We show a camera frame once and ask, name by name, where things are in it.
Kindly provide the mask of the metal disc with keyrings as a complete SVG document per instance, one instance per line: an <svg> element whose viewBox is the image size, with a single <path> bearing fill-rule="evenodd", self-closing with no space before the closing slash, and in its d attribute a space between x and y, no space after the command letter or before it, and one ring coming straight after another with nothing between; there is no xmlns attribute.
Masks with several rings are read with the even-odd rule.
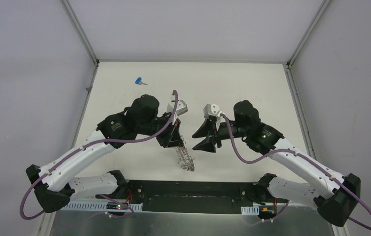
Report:
<svg viewBox="0 0 371 236"><path fill-rule="evenodd" d="M185 146L175 147L176 154L178 156L178 165L186 171L195 171L194 159L188 152Z"/></svg>

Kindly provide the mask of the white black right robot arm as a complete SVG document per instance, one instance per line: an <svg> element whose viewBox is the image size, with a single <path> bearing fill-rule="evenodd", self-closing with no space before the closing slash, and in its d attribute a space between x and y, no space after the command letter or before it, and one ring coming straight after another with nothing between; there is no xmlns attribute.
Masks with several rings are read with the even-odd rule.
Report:
<svg viewBox="0 0 371 236"><path fill-rule="evenodd" d="M332 225L342 227L355 209L361 181L355 174L343 175L301 152L275 128L263 123L258 110L248 101L237 102L230 120L216 104L204 107L204 122L193 134L201 141L194 150L214 153L223 140L241 139L251 150L270 158L304 180L292 182L265 174L255 185L257 197L291 200L316 210Z"/></svg>

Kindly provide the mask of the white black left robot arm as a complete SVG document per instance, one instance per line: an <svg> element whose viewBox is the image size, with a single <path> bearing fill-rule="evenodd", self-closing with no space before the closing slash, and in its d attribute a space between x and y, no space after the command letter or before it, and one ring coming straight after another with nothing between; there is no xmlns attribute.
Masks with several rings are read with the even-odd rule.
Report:
<svg viewBox="0 0 371 236"><path fill-rule="evenodd" d="M128 184L119 170L93 177L79 177L79 173L124 144L156 139L163 148L182 146L178 117L188 111L187 104L174 93L167 111L162 115L158 111L159 101L144 94L123 111L108 115L83 142L63 156L44 166L27 167L30 191L35 193L43 212L56 212L84 197L103 194L121 199L127 196Z"/></svg>

